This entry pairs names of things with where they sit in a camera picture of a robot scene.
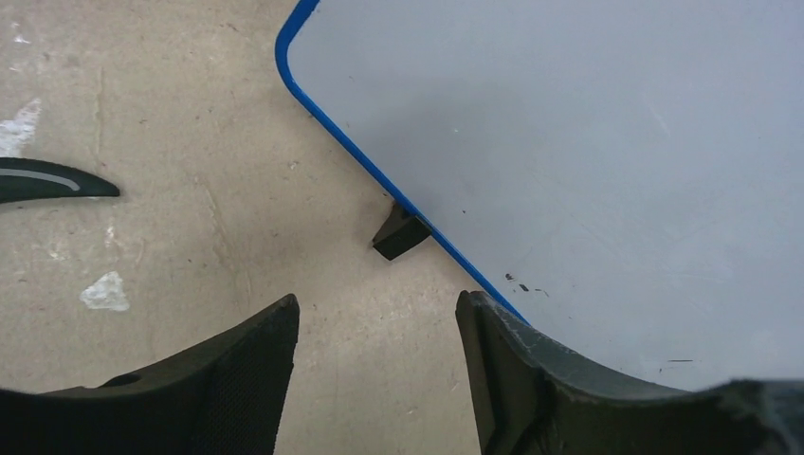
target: white surface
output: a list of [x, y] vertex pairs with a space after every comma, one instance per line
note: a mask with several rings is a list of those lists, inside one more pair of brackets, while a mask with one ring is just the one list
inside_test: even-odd
[[322, 0], [288, 60], [534, 327], [698, 389], [804, 376], [802, 7]]

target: whiteboard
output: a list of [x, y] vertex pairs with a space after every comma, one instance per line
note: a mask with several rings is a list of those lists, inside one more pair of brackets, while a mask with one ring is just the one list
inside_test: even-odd
[[548, 337], [686, 390], [804, 376], [804, 2], [302, 0], [276, 50]]

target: floor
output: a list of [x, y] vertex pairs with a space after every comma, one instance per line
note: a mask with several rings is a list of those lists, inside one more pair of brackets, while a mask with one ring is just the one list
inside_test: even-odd
[[0, 206], [0, 386], [98, 386], [292, 292], [276, 453], [478, 453], [453, 316], [477, 284], [432, 240], [371, 249], [391, 199], [274, 64], [294, 6], [2, 3], [0, 153], [124, 195]]

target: blue table edge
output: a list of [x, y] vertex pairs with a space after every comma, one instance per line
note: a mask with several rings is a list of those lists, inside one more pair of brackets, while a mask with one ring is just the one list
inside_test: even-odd
[[290, 93], [302, 106], [304, 106], [310, 114], [315, 117], [321, 125], [351, 154], [369, 174], [376, 179], [377, 182], [391, 195], [393, 199], [402, 205], [408, 212], [415, 214], [422, 221], [424, 221], [432, 232], [432, 237], [436, 242], [441, 245], [443, 249], [449, 253], [452, 258], [463, 267], [466, 272], [487, 292], [494, 300], [498, 301], [512, 314], [516, 315], [519, 319], [528, 323], [525, 318], [503, 297], [503, 295], [489, 282], [477, 268], [474, 267], [469, 261], [466, 260], [463, 254], [458, 251], [452, 243], [427, 219], [427, 217], [400, 191], [388, 177], [380, 171], [377, 166], [358, 149], [354, 142], [347, 137], [340, 128], [329, 118], [326, 114], [312, 101], [310, 97], [296, 84], [293, 80], [293, 75], [290, 72], [290, 66], [287, 63], [287, 50], [290, 48], [290, 43], [296, 34], [304, 25], [310, 14], [316, 9], [319, 0], [301, 0], [290, 17], [282, 26], [282, 29], [277, 36], [276, 44], [274, 46], [274, 57], [276, 59], [277, 69], [282, 77], [282, 81]]

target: stained floor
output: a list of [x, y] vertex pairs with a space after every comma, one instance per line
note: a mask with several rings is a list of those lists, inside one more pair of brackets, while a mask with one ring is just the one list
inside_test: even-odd
[[0, 386], [98, 386], [292, 292], [276, 453], [478, 453], [453, 316], [477, 285], [432, 240], [371, 250], [391, 200], [274, 64], [294, 6], [0, 3], [0, 154], [124, 191], [0, 206]]

